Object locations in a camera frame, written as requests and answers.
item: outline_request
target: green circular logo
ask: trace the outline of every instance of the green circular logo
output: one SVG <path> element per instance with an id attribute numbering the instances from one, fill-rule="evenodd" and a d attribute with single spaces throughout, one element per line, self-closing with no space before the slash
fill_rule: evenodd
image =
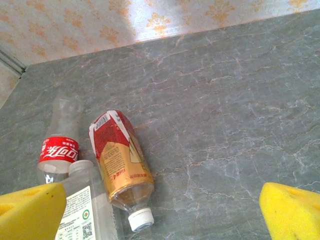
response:
<path id="1" fill-rule="evenodd" d="M 89 215 L 90 215 L 90 212 L 88 209 L 84 210 L 83 213 L 82 213 L 82 218 L 84 220 L 87 220 L 89 218 Z"/>

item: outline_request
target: gold bottle label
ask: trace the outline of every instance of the gold bottle label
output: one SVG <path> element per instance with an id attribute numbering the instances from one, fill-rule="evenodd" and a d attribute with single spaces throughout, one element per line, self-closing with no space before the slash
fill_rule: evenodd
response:
<path id="1" fill-rule="evenodd" d="M 110 200 L 127 187 L 154 184 L 135 131 L 120 111 L 100 116 L 90 126 L 89 135 Z"/>

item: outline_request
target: clear plastic bottle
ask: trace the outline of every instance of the clear plastic bottle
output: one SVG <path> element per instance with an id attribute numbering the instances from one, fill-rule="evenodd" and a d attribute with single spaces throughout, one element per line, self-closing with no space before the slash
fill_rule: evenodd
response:
<path id="1" fill-rule="evenodd" d="M 147 203 L 154 180 L 132 124 L 122 112 L 109 110 L 90 125 L 89 137 L 110 202 L 129 214 L 133 232 L 151 226 Z"/>
<path id="2" fill-rule="evenodd" d="M 120 213 L 108 202 L 100 173 L 89 160 L 69 167 L 69 177 L 61 182 L 67 195 L 55 240 L 122 240 Z"/>
<path id="3" fill-rule="evenodd" d="M 154 185 L 151 183 L 140 183 L 129 186 L 114 194 L 111 203 L 116 207 L 125 210 L 128 214 L 128 221 L 133 232 L 140 232 L 154 224 L 148 201 Z"/>
<path id="4" fill-rule="evenodd" d="M 39 184 L 57 183 L 68 177 L 69 166 L 78 157 L 82 110 L 81 102 L 74 96 L 60 93 L 53 101 L 51 123 L 37 165 Z"/>

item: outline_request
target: marble countertop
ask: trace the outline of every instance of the marble countertop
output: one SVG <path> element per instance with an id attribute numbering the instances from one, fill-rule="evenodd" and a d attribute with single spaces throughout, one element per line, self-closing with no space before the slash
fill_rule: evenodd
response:
<path id="1" fill-rule="evenodd" d="M 269 240 L 265 182 L 320 192 L 320 10 L 40 63 L 0 110 L 0 194 L 35 186 L 59 90 L 88 127 L 121 110 L 155 179 L 155 223 L 132 240 Z"/>

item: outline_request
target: bottle cap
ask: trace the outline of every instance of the bottle cap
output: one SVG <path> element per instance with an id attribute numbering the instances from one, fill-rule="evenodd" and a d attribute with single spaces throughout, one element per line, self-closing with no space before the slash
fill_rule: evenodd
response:
<path id="1" fill-rule="evenodd" d="M 79 161 L 76 161 L 76 162 L 72 163 L 69 166 L 69 175 L 71 175 L 75 171 L 91 168 L 93 166 L 94 166 L 94 164 L 90 160 L 79 160 Z"/>
<path id="2" fill-rule="evenodd" d="M 128 217 L 130 227 L 133 232 L 139 232 L 152 224 L 154 224 L 155 220 L 152 216 L 151 209 L 149 207 L 140 209 L 134 213 L 132 213 Z"/>

